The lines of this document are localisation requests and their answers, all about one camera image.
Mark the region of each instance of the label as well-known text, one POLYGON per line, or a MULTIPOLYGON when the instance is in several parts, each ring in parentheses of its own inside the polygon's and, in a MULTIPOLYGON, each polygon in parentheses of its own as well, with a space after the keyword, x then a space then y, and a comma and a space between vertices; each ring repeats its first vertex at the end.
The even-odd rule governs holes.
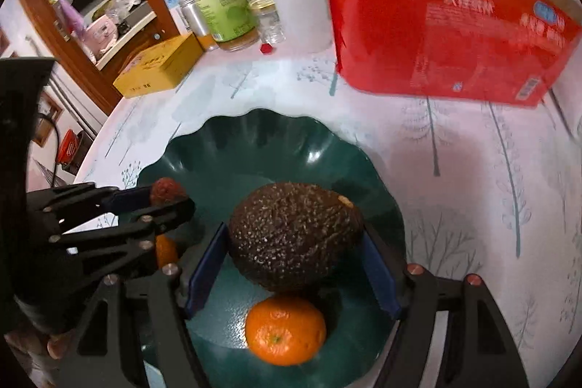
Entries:
POLYGON ((533 93, 535 87, 541 82, 542 81, 539 78, 528 79, 526 83, 523 85, 523 87, 519 90, 519 93, 517 94, 515 99, 518 101, 525 101, 526 99, 528 99, 528 97, 531 96, 531 93, 533 93))
POLYGON ((234 40, 255 27, 247 0, 194 1, 216 41, 234 40))

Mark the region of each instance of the barcode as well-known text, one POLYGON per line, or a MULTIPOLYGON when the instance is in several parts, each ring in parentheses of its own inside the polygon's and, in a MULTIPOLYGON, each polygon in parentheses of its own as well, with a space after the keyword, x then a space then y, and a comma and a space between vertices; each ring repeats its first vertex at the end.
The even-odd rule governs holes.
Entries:
POLYGON ((521 88, 520 92, 515 97, 518 101, 525 101, 533 93, 535 87, 541 82, 539 78, 530 78, 521 88))

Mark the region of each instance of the mandarin orange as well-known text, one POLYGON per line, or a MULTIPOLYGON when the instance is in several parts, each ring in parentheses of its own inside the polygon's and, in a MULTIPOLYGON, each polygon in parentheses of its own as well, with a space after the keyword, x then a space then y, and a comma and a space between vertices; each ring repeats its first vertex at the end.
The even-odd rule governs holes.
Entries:
POLYGON ((277 295, 251 308, 244 327, 249 350, 273 365, 311 360, 325 342, 323 314, 302 298, 277 295))

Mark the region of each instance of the red object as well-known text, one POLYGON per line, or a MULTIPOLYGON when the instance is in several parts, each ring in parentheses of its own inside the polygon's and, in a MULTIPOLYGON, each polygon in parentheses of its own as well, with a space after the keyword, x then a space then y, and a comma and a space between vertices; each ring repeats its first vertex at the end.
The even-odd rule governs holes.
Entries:
POLYGON ((77 139, 77 136, 71 129, 67 130, 63 141, 60 142, 57 161, 62 165, 68 165, 75 156, 75 152, 78 148, 79 139, 77 139))
POLYGON ((424 273, 424 267, 418 263, 409 263, 406 269, 411 275, 422 275, 424 273))
POLYGON ((535 106, 580 40, 546 0, 330 0, 353 87, 535 106))
POLYGON ((469 283, 471 286, 481 286, 483 279, 479 275, 471 273, 470 275, 467 275, 467 283, 469 283))
POLYGON ((160 178, 151 187, 150 203, 152 206, 170 204, 182 197, 188 197, 188 193, 180 183, 171 178, 160 178))
POLYGON ((261 53, 263 53, 263 55, 270 55, 273 53, 273 50, 275 50, 273 46, 268 43, 263 43, 261 45, 261 53))

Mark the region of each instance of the jar lid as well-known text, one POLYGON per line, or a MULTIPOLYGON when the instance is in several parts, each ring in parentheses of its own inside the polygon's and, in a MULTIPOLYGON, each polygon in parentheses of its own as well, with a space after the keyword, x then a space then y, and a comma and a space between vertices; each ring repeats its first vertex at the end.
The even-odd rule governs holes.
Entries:
POLYGON ((248 3, 248 7, 252 12, 260 14, 267 14, 276 10, 274 0, 252 0, 248 3))

